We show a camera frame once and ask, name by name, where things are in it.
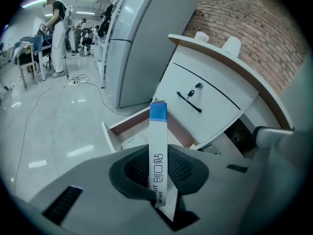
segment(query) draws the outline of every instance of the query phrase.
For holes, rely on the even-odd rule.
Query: drawer handle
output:
[[[180,92],[177,92],[177,95],[180,96],[182,99],[184,99],[185,102],[187,102],[188,104],[190,104],[197,112],[202,112],[201,109],[199,109],[197,106],[193,105],[192,103],[190,103],[186,98],[184,98]]]

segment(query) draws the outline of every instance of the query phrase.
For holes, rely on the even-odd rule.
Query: black shirt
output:
[[[60,1],[55,1],[53,4],[53,14],[54,14],[54,10],[58,9],[59,10],[59,18],[54,22],[53,27],[60,22],[61,20],[64,19],[65,17],[65,11],[66,11],[66,7],[64,6],[64,4]]]

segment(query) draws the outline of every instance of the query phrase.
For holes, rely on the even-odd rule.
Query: red brick wall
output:
[[[300,68],[306,44],[288,11],[278,0],[197,0],[184,35],[199,30],[222,47],[230,36],[240,39],[239,58],[255,69],[277,93]]]

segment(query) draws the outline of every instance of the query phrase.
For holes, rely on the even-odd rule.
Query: white tile floor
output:
[[[100,87],[93,57],[68,56],[66,62],[70,77],[75,72],[85,73],[90,83]],[[12,85],[19,75],[18,67],[11,65],[1,80],[4,85]],[[52,78],[51,74],[39,85],[30,74],[25,78],[27,90],[20,81],[12,92],[0,91],[0,172],[9,192],[30,201],[79,163],[109,154],[101,122],[110,126],[126,117],[106,108],[93,85],[56,87],[68,81],[65,76]],[[104,102],[114,109],[105,89],[100,92]],[[128,115],[142,107],[114,110]]]

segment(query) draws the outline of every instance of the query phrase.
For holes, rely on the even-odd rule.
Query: white shoe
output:
[[[59,77],[59,76],[64,76],[65,75],[65,72],[62,71],[62,72],[56,72],[56,73],[53,73],[52,74],[52,77],[56,78],[56,77]]]

